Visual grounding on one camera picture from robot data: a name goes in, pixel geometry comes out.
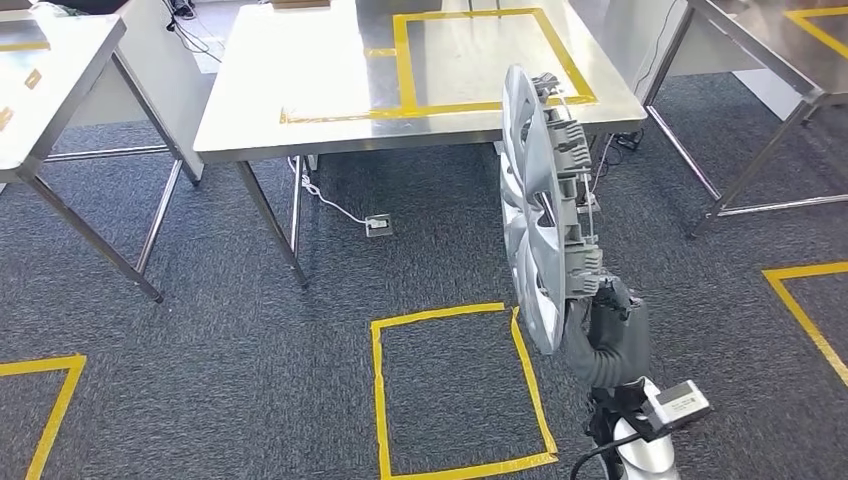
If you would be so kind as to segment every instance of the gray carpet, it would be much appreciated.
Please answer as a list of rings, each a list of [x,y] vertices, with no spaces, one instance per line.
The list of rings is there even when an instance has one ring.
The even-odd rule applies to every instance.
[[[659,107],[719,185],[778,124],[729,75],[671,80]],[[848,191],[845,123],[821,112],[743,200]],[[152,138],[144,125],[79,129],[57,148]],[[287,218],[291,173],[280,161],[255,169]],[[44,175],[135,258],[168,170],[167,156],[150,156]],[[356,215],[390,213],[396,235],[368,239],[309,199],[303,291],[234,170],[210,167],[199,188],[179,183],[153,254],[161,306],[25,187],[3,192],[0,362],[88,356],[44,478],[378,477],[370,322],[515,302],[495,158],[487,145],[328,155],[314,181]],[[708,197],[650,123],[598,194],[608,265],[652,310],[655,379],[692,378],[716,406],[674,437],[684,478],[844,478],[848,388],[760,271],[844,260],[845,206],[723,219],[686,240]],[[845,276],[787,285],[848,358]],[[563,478],[590,448],[584,390],[562,355],[527,345],[559,462],[503,478]],[[393,473],[542,451],[507,314],[396,327],[383,347]],[[0,377],[0,478],[22,478],[60,381]]]

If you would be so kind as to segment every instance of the yellow tape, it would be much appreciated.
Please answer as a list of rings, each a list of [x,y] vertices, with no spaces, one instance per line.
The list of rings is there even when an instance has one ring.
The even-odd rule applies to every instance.
[[[4,107],[3,110],[0,110],[0,132],[6,128],[6,125],[9,124],[14,114],[15,112],[9,107]]]
[[[522,458],[506,460],[503,462],[487,463],[484,465],[440,470],[437,472],[392,475],[391,457],[389,453],[388,417],[386,415],[385,379],[383,378],[383,346],[380,340],[380,330],[387,327],[406,325],[421,320],[445,318],[471,313],[501,312],[505,310],[505,308],[506,306],[503,303],[480,303],[476,305],[463,305],[459,307],[416,312],[371,322],[371,346],[374,360],[374,409],[377,415],[377,451],[381,480],[465,480],[469,478],[488,477],[492,475],[516,472],[557,461],[557,457],[554,455],[557,452],[557,447],[554,443],[553,435],[551,435],[550,429],[548,428],[548,424],[545,421],[545,414],[542,410],[542,402],[539,398],[539,387],[536,383],[536,375],[533,373],[533,365],[530,362],[530,356],[527,353],[527,348],[524,346],[524,340],[521,337],[521,331],[518,328],[518,309],[515,308],[512,312],[510,330],[512,332],[512,338],[515,342],[516,349],[518,350],[518,357],[521,360],[521,366],[524,371],[524,378],[527,381],[527,387],[530,389],[530,398],[533,402],[533,409],[536,414],[536,420],[539,423],[539,429],[542,432],[546,451]]]
[[[393,480],[465,480],[468,478],[491,477],[492,475],[503,475],[505,473],[518,472],[520,470],[526,470],[540,465],[547,465],[548,463],[554,463],[556,461],[557,458],[549,453],[538,453],[536,455],[507,460],[505,462],[487,463],[485,465],[454,468],[452,470],[440,470],[438,472],[394,475],[391,478]]]
[[[409,51],[409,34],[406,21],[400,15],[392,17],[397,52],[398,90],[400,108],[412,109],[418,104],[415,99],[415,80],[412,77],[412,54]]]
[[[366,48],[366,57],[394,57],[397,55],[397,50],[394,48]]]
[[[373,109],[367,112],[354,113],[350,115],[334,115],[329,117],[303,117],[286,113],[280,114],[281,124],[297,123],[324,123],[342,122],[350,120],[398,120],[405,118],[420,118],[433,115],[444,115],[464,112],[486,112],[501,109],[500,102],[472,102],[456,103],[448,105],[425,105],[419,106],[415,94],[415,79],[412,71],[412,55],[409,46],[409,32],[407,24],[415,21],[443,20],[451,18],[475,18],[475,17],[506,17],[514,15],[532,15],[536,19],[539,28],[551,49],[565,71],[566,76],[574,85],[576,95],[566,97],[567,105],[586,105],[597,103],[595,93],[589,87],[586,79],[572,60],[556,30],[551,24],[544,10],[541,8],[510,8],[501,10],[478,10],[473,12],[422,12],[404,13],[392,16],[392,27],[394,29],[395,48],[368,48],[365,55],[368,57],[395,56],[397,62],[398,91],[400,95],[400,107]],[[562,105],[559,98],[551,97],[548,105]]]
[[[530,363],[530,355],[527,353],[527,347],[524,346],[524,339],[521,337],[521,330],[518,328],[518,307],[512,309],[512,320],[510,321],[509,328],[512,331],[515,348],[518,350],[518,357],[521,359],[524,378],[527,380],[527,386],[530,388],[530,398],[533,400],[533,410],[536,411],[536,421],[539,422],[539,430],[542,431],[542,438],[545,440],[545,449],[549,454],[554,455],[557,453],[556,443],[554,442],[554,436],[551,435],[551,430],[548,428],[548,422],[545,420],[542,399],[539,398],[539,384],[536,383],[533,364]]]
[[[462,305],[459,307],[440,308],[438,310],[426,310],[423,312],[410,313],[399,317],[384,318],[371,322],[371,330],[396,327],[407,323],[417,322],[419,320],[430,320],[433,318],[453,317],[456,315],[466,315],[469,313],[485,313],[485,312],[502,312],[506,309],[503,302],[497,303],[478,303],[473,305]]]
[[[588,97],[568,97],[565,99],[568,105],[584,104],[594,102],[594,98]],[[548,97],[548,105],[562,105],[562,100],[558,97]],[[333,117],[299,117],[291,115],[283,111],[280,114],[280,123],[323,123],[323,122],[343,122],[351,120],[397,120],[402,118],[420,118],[433,115],[444,115],[448,113],[469,113],[469,112],[485,112],[485,111],[500,111],[500,102],[479,102],[479,103],[456,103],[451,105],[430,105],[419,106],[412,109],[402,108],[377,108],[368,112],[355,113],[351,115],[336,115]]]
[[[24,80],[24,85],[27,86],[30,90],[35,90],[35,86],[38,85],[38,82],[41,81],[41,72],[37,69],[33,68],[32,72],[27,76],[27,79]]]
[[[775,293],[777,293],[777,296],[780,297],[786,305],[786,308],[789,309],[795,317],[795,320],[798,321],[801,328],[803,328],[807,333],[807,336],[809,336],[816,347],[818,347],[825,360],[827,360],[827,362],[830,363],[830,366],[836,371],[836,374],[839,375],[845,385],[848,386],[848,367],[845,366],[845,363],[841,358],[839,358],[839,355],[837,355],[836,351],[833,350],[833,347],[830,346],[827,339],[824,338],[824,335],[822,335],[816,324],[810,319],[806,312],[804,312],[804,309],[801,308],[801,305],[798,304],[783,284],[784,280],[793,278],[829,275],[834,273],[848,273],[848,262],[836,262],[824,265],[792,267],[777,270],[763,270],[763,275],[765,275],[766,280],[768,280],[769,284],[771,284]]]
[[[504,8],[498,10],[474,10],[471,12],[420,12],[400,13],[395,17],[401,17],[405,22],[421,22],[424,20],[445,20],[450,18],[474,18],[474,17],[508,17],[511,15],[532,15],[541,8]]]
[[[565,49],[565,45],[562,44],[562,40],[560,40],[559,35],[557,35],[554,26],[551,25],[551,21],[548,20],[544,10],[541,8],[537,8],[535,10],[536,11],[533,12],[533,16],[536,18],[536,22],[539,24],[539,28],[542,29],[542,33],[544,33],[545,38],[548,39],[548,43],[551,45],[551,48],[554,50],[554,54],[556,54],[559,59],[560,65],[562,65],[563,70],[565,70],[565,75],[571,81],[572,85],[574,85],[574,89],[577,90],[577,96],[584,97],[586,99],[586,103],[595,103],[597,101],[595,92],[589,88],[589,84],[586,83],[586,79],[583,78],[583,74],[580,73],[577,65],[574,64],[574,60],[571,59],[571,55],[568,54],[568,50]]]
[[[834,7],[834,8],[811,8],[808,10],[793,10],[790,12],[785,12],[787,18],[795,22],[799,27],[806,30],[807,33],[817,38],[820,42],[824,43],[846,59],[848,59],[848,45],[840,42],[821,28],[814,25],[812,22],[807,20],[812,17],[826,17],[833,15],[845,15],[848,14],[848,7]]]
[[[38,440],[38,446],[35,448],[32,461],[27,469],[26,480],[37,480],[41,478],[41,472],[47,463],[47,456],[50,455],[50,449],[53,448],[53,442],[55,442],[56,435],[59,433],[59,427],[62,425],[62,419],[65,417],[65,412],[67,412],[68,405],[71,403],[71,397],[74,395],[74,390],[77,387],[77,382],[79,382],[83,367],[85,367],[84,355],[0,364],[0,377],[68,370],[65,381],[62,383],[62,388],[59,390],[59,395],[56,397],[53,409],[50,411],[50,416],[47,418],[47,424],[44,427],[41,438]]]
[[[25,50],[50,50],[49,42],[21,42],[0,44],[0,52],[23,52]]]

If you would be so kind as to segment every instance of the table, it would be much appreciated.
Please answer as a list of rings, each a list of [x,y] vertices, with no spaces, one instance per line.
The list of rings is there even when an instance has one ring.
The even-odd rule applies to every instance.
[[[692,236],[698,236],[719,217],[783,210],[848,201],[848,194],[814,197],[790,202],[729,207],[771,160],[780,139],[804,122],[819,106],[848,103],[848,2],[845,0],[687,0],[683,19],[663,56],[644,106],[695,173],[715,203]],[[774,72],[798,92],[803,100],[781,124],[765,146],[742,170],[725,192],[710,181],[686,147],[653,106],[657,92],[671,67],[692,19],[707,18],[749,55]]]
[[[133,82],[125,62],[115,54],[126,31],[124,23],[119,16],[108,15],[29,17],[2,24],[0,43],[17,43],[19,48],[0,53],[0,183],[23,182],[29,185],[121,273],[161,303],[162,295],[144,278],[144,272],[185,162],[157,114]],[[18,32],[32,32],[34,28],[44,34],[49,48],[44,42],[20,41]],[[109,61],[114,63],[165,145],[50,155],[53,144]],[[154,152],[170,152],[175,161],[135,265],[130,265],[39,176],[44,162],[50,159],[69,161]],[[193,183],[197,181],[189,169],[186,168],[185,173]]]
[[[194,148],[234,162],[295,271],[291,240],[251,160],[494,142],[509,65],[551,72],[590,133],[632,131],[644,110],[562,0],[332,0],[329,8],[239,11]]]

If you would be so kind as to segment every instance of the metal table leg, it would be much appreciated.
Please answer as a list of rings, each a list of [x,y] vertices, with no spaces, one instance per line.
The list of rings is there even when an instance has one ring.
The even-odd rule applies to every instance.
[[[665,80],[666,75],[668,74],[668,70],[671,67],[672,62],[674,61],[674,57],[677,55],[677,51],[680,49],[680,45],[683,43],[683,38],[686,35],[689,26],[692,24],[692,18],[695,15],[695,9],[692,6],[687,5],[686,11],[683,14],[683,19],[677,27],[677,30],[674,32],[674,36],[671,39],[671,43],[669,44],[669,48],[666,53],[663,55],[662,60],[660,61],[660,65],[657,71],[657,75],[654,77],[650,86],[648,87],[648,91],[645,95],[645,101],[643,102],[643,106],[648,114],[657,122],[657,126],[660,128],[660,131],[665,135],[666,138],[671,142],[686,164],[689,166],[689,169],[695,174],[695,177],[704,186],[710,196],[715,200],[710,211],[705,215],[703,219],[701,219],[698,226],[695,230],[690,234],[695,237],[703,233],[703,231],[718,217],[729,217],[732,215],[742,215],[746,213],[757,213],[757,212],[767,212],[772,210],[784,210],[788,208],[796,208],[796,207],[804,207],[809,205],[823,205],[826,203],[836,203],[836,202],[846,202],[848,201],[848,194],[844,195],[832,195],[827,197],[815,197],[815,198],[806,198],[803,200],[795,200],[790,202],[777,202],[777,203],[769,203],[763,205],[753,205],[753,206],[743,206],[743,207],[733,207],[729,208],[728,205],[742,192],[742,190],[751,183],[751,180],[754,179],[757,172],[762,169],[762,167],[768,163],[771,158],[771,154],[774,151],[775,147],[779,143],[780,139],[783,135],[792,127],[796,126],[799,123],[804,123],[806,120],[810,118],[810,116],[816,111],[816,107],[811,103],[807,103],[806,101],[802,101],[792,112],[789,118],[780,126],[777,132],[772,136],[771,140],[760,150],[760,152],[754,157],[754,159],[748,164],[742,174],[736,179],[735,182],[730,186],[730,188],[722,194],[713,183],[710,181],[706,172],[698,165],[695,161],[692,154],[683,146],[683,143],[679,138],[674,134],[669,127],[668,123],[660,116],[657,109],[653,106],[654,100],[657,97],[657,93],[660,90],[660,86]]]
[[[238,169],[239,175],[241,175],[241,179],[244,181],[247,191],[250,192],[250,197],[253,198],[253,203],[256,204],[256,208],[259,209],[259,213],[262,215],[262,218],[264,218],[268,226],[271,227],[271,233],[274,234],[274,239],[280,246],[280,250],[282,250],[283,257],[285,257],[286,262],[288,262],[292,270],[294,270],[294,275],[297,278],[297,281],[300,282],[302,287],[306,287],[306,275],[304,275],[303,270],[300,269],[300,264],[298,263],[297,258],[295,258],[291,244],[286,238],[285,232],[283,232],[283,227],[281,227],[280,223],[277,222],[277,217],[274,216],[274,211],[271,210],[271,205],[268,204],[265,192],[262,191],[259,181],[256,180],[256,174],[253,173],[253,169],[250,168],[250,164],[247,162],[236,162],[236,169]]]
[[[318,155],[307,155],[306,156],[307,163],[309,164],[310,172],[318,171]]]
[[[303,155],[297,155],[295,158],[294,172],[294,192],[292,199],[292,236],[291,247],[292,253],[297,258],[297,237],[300,229],[300,205],[301,197],[303,196]]]
[[[174,166],[171,167],[171,175],[165,183],[165,190],[162,192],[162,198],[159,200],[159,207],[153,215],[153,224],[150,226],[150,231],[147,233],[147,238],[141,247],[141,255],[138,257],[138,263],[136,263],[135,269],[142,275],[147,270],[147,262],[150,261],[150,254],[153,252],[153,246],[156,244],[156,238],[159,236],[162,222],[165,221],[165,213],[168,211],[171,197],[174,196],[174,188],[177,186],[177,179],[180,176],[182,166],[183,161],[177,160],[174,162]]]
[[[78,232],[88,240],[94,248],[100,251],[106,258],[109,259],[112,264],[118,267],[118,270],[124,274],[128,279],[132,280],[138,288],[140,288],[144,293],[146,293],[150,298],[152,298],[156,303],[162,303],[162,294],[157,291],[153,285],[151,285],[144,276],[136,271],[126,260],[121,256],[114,248],[112,248],[109,243],[103,239],[97,232],[94,231],[85,220],[82,219],[76,212],[71,210],[70,207],[65,205],[65,202],[59,198],[58,195],[41,179],[41,177],[36,176],[32,180],[26,182],[33,190],[35,190],[39,195],[41,195],[47,203],[50,204],[62,218],[65,219],[72,227],[74,227]]]
[[[697,237],[698,235],[700,235],[707,227],[710,226],[710,224],[716,219],[716,217],[723,216],[721,215],[721,213],[727,208],[727,205],[730,204],[730,202],[732,202],[733,199],[736,198],[736,196],[739,195],[740,192],[742,192],[743,188],[745,188],[749,183],[751,183],[751,180],[754,179],[754,176],[757,174],[757,172],[759,172],[760,169],[763,168],[763,166],[768,163],[769,160],[774,158],[772,156],[772,153],[777,147],[777,144],[780,142],[780,139],[783,138],[783,135],[789,129],[804,121],[804,119],[807,118],[807,115],[809,115],[810,112],[812,112],[813,110],[815,110],[815,107],[804,101],[800,102],[798,106],[795,107],[795,110],[793,110],[792,113],[789,114],[789,117],[787,117],[783,124],[780,126],[780,128],[777,129],[777,132],[772,135],[768,143],[766,143],[766,145],[759,151],[759,153],[757,153],[757,156],[755,156],[754,159],[751,160],[751,163],[749,163],[748,166],[745,167],[745,170],[742,171],[742,174],[739,176],[739,178],[737,178],[736,181],[733,182],[732,185],[730,185],[730,188],[728,188],[727,191],[722,194],[721,198],[716,200],[710,211],[704,216],[701,222],[698,223],[698,226],[695,227],[695,230],[692,231],[693,237]],[[769,208],[769,210],[779,210],[779,208],[774,208],[774,206],[772,206],[772,208]],[[749,208],[748,211],[745,213],[752,213],[753,211],[763,210],[751,210]]]

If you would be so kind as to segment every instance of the silver hubcap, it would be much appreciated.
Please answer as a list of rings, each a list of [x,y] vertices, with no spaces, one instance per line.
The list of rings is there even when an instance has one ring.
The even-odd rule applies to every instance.
[[[542,353],[559,346],[565,255],[553,148],[533,81],[513,65],[503,96],[501,206],[504,240],[521,316]]]

